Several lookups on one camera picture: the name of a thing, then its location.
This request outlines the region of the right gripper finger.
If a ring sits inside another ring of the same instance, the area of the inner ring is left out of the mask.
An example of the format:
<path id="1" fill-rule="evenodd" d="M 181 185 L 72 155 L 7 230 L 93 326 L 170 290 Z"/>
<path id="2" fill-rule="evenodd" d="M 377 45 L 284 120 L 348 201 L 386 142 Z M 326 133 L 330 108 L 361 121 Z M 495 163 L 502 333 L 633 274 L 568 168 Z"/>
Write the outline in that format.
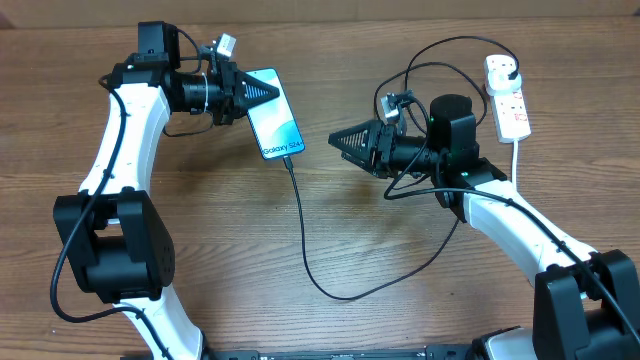
<path id="1" fill-rule="evenodd" d="M 367 173 L 373 173 L 375 170 L 372 152 L 368 152 L 365 155 L 360 156 L 360 155 L 353 155 L 351 153 L 343 151 L 341 153 L 341 157 L 343 160 L 346 160 L 358 166 L 359 168 L 361 168 Z"/>
<path id="2" fill-rule="evenodd" d="M 383 122 L 368 120 L 329 135 L 328 144 L 349 155 L 369 155 L 376 145 Z"/>

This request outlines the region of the Galaxy S24+ smartphone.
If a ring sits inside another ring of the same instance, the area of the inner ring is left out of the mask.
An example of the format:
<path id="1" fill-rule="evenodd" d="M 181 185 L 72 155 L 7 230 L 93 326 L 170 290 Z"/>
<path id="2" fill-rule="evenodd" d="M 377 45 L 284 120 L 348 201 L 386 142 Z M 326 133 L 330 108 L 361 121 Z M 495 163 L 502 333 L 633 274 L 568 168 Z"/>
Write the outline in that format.
<path id="1" fill-rule="evenodd" d="M 249 75 L 279 90 L 276 99 L 248 111 L 262 157 L 271 160 L 303 152 L 306 146 L 277 71 L 265 68 Z"/>

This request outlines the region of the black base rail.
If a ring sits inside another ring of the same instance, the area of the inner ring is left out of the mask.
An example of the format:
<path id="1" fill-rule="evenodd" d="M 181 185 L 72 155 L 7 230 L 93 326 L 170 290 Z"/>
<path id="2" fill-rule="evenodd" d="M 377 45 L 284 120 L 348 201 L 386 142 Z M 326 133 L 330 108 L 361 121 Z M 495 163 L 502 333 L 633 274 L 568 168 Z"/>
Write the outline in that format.
<path id="1" fill-rule="evenodd" d="M 206 348 L 204 360 L 466 360 L 475 359 L 470 345 L 429 345 L 418 349 L 258 352 L 214 351 Z"/>

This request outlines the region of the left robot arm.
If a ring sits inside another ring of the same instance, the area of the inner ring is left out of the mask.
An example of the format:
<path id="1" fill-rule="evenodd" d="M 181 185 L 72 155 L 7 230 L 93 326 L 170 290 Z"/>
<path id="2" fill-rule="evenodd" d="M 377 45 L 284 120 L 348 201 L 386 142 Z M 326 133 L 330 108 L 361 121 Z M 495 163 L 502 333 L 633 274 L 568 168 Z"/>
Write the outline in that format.
<path id="1" fill-rule="evenodd" d="M 102 142 L 77 193 L 59 197 L 53 218 L 78 287 L 124 314 L 153 359 L 208 359 L 204 333 L 186 314 L 173 285 L 175 249 L 150 198 L 160 138 L 177 112 L 230 125 L 277 98 L 278 89 L 241 71 L 235 39 L 224 34 L 199 46 L 197 68 L 182 70 L 182 29 L 138 26 L 138 49 L 100 79 L 110 99 Z"/>

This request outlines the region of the white charger plug adapter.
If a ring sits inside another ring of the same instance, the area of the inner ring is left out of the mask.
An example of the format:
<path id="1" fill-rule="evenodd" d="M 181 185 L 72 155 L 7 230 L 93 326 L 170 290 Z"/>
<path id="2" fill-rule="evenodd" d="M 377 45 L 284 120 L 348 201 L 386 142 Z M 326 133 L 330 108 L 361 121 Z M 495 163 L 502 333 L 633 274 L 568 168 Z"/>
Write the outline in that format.
<path id="1" fill-rule="evenodd" d="M 492 96 L 508 95 L 521 89 L 522 76 L 518 74 L 514 79 L 510 78 L 511 73 L 505 71 L 489 71 L 486 74 L 485 87 L 487 93 Z"/>

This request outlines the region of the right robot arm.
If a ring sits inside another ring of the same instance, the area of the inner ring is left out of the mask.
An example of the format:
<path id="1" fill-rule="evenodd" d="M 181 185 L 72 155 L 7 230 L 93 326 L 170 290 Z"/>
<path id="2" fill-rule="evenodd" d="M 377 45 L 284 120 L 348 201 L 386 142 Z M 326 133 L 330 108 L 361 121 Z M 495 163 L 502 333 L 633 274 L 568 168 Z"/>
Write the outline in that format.
<path id="1" fill-rule="evenodd" d="M 470 98 L 447 94 L 424 112 L 424 134 L 409 136 L 402 112 L 411 93 L 390 94 L 387 118 L 330 134 L 344 159 L 378 178 L 431 179 L 444 208 L 484 233 L 534 288 L 533 324 L 483 335 L 468 359 L 636 359 L 639 279 L 622 251 L 599 252 L 544 217 L 507 176 L 479 154 Z"/>

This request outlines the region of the white power strip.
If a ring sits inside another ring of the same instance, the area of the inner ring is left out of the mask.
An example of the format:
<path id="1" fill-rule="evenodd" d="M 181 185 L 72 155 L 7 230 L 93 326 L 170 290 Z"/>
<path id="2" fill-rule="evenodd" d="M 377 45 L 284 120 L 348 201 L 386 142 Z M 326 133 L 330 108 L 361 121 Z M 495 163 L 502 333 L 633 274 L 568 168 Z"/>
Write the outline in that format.
<path id="1" fill-rule="evenodd" d="M 508 55 L 489 55 L 484 61 L 485 81 L 489 71 L 499 70 L 512 74 L 515 66 L 515 60 Z M 501 143 L 521 141 L 531 134 L 522 86 L 520 90 L 511 94 L 495 97 L 489 95 L 489 98 L 497 137 Z"/>

